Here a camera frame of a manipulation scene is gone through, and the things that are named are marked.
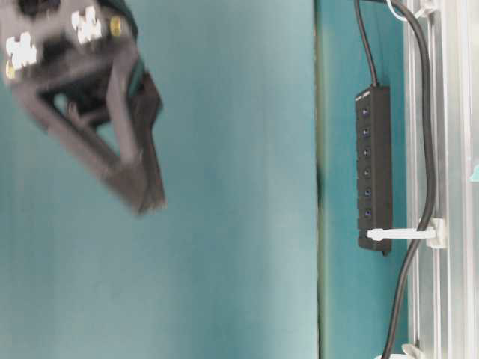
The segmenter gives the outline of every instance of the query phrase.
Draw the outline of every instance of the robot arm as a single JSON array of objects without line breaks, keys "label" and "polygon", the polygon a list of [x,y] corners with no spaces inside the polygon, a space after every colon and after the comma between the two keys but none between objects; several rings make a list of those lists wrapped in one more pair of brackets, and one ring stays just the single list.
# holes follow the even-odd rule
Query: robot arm
[{"label": "robot arm", "polygon": [[[37,123],[134,212],[164,205],[151,133],[162,103],[123,0],[11,0],[0,24],[5,83]],[[108,125],[118,150],[98,132]]]}]

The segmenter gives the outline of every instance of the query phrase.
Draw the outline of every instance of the black cable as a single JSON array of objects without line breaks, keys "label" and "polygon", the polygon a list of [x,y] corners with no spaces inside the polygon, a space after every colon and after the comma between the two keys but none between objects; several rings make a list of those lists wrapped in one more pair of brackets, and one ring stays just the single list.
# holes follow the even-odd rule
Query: black cable
[{"label": "black cable", "polygon": [[371,72],[371,81],[373,82],[372,86],[376,88],[379,86],[379,82],[377,81],[376,65],[374,64],[371,47],[369,46],[369,40],[367,39],[366,28],[364,27],[364,21],[362,19],[359,0],[354,1],[354,9],[356,11],[356,20],[358,22],[359,32],[361,33],[361,40],[364,44],[364,50],[366,51],[367,64],[369,65],[369,70]]},{"label": "black cable", "polygon": [[[386,3],[386,0],[365,0]],[[427,181],[427,195],[426,203],[424,205],[421,222],[418,225],[418,231],[425,231],[433,216],[434,206],[436,205],[436,168],[434,165],[434,149],[433,149],[433,130],[431,123],[431,69],[429,54],[427,51],[427,42],[422,31],[419,21],[414,14],[404,6],[399,0],[392,0],[394,7],[402,13],[407,19],[408,23],[414,32],[418,41],[419,53],[421,56],[421,71],[422,71],[422,120],[423,120],[423,137],[424,137],[424,156],[426,159],[426,181]],[[401,304],[403,303],[404,290],[406,288],[407,275],[412,260],[421,244],[420,239],[414,239],[409,246],[403,266],[400,271],[399,279],[396,287],[396,294],[394,297],[394,305],[391,313],[391,321],[389,323],[388,339],[382,353],[382,359],[389,359],[394,345],[394,338],[396,337],[397,322],[399,320],[399,313]]]}]

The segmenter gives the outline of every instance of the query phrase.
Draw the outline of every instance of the white clip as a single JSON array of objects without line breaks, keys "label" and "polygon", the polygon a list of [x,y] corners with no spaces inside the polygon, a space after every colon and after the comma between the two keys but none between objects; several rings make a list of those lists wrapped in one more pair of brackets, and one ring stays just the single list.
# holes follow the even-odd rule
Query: white clip
[{"label": "white clip", "polygon": [[29,32],[22,33],[19,41],[16,41],[15,37],[9,37],[6,49],[15,70],[37,63],[37,47],[31,43]]},{"label": "white clip", "polygon": [[[388,2],[389,10],[392,12],[394,17],[402,22],[407,22],[407,19],[404,16],[398,15],[391,0],[386,0]],[[434,11],[438,10],[438,7],[434,4],[433,0],[422,0],[421,9],[414,16],[419,19],[420,17],[428,17]]]},{"label": "white clip", "polygon": [[369,230],[367,237],[376,242],[384,239],[426,239],[427,246],[434,249],[443,249],[447,247],[447,231],[445,220],[441,218],[431,219],[432,227],[427,230],[418,232],[415,228],[383,230],[377,228]]},{"label": "white clip", "polygon": [[82,45],[102,37],[102,24],[93,6],[85,9],[85,15],[80,15],[79,11],[72,13],[72,26]]},{"label": "white clip", "polygon": [[424,353],[416,346],[411,344],[403,345],[404,354],[392,354],[391,359],[425,359],[426,356]]}]

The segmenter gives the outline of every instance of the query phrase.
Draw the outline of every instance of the teal wall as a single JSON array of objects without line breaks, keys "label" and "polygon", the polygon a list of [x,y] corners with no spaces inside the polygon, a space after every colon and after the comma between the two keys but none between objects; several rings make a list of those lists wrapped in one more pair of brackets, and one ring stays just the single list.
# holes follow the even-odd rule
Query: teal wall
[{"label": "teal wall", "polygon": [[[380,4],[362,4],[383,85],[392,91],[394,225],[406,224],[402,26]],[[370,84],[351,0],[318,0],[320,323],[322,358],[382,352],[405,245],[389,257],[360,249],[356,229],[354,98]],[[405,343],[403,312],[397,343]]]},{"label": "teal wall", "polygon": [[168,208],[128,210],[0,89],[0,358],[317,356],[311,0],[131,0]]}]

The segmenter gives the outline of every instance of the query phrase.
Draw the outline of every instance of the screw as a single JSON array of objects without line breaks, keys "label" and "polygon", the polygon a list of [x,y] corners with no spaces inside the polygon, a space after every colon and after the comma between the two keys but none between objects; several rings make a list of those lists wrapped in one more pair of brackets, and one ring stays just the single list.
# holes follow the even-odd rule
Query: screw
[{"label": "screw", "polygon": [[113,16],[110,20],[110,32],[115,37],[120,36],[123,32],[121,18],[119,16]]},{"label": "screw", "polygon": [[15,67],[13,67],[12,63],[10,60],[7,61],[7,65],[5,67],[5,74],[7,75],[7,78],[10,80],[15,79]]}]

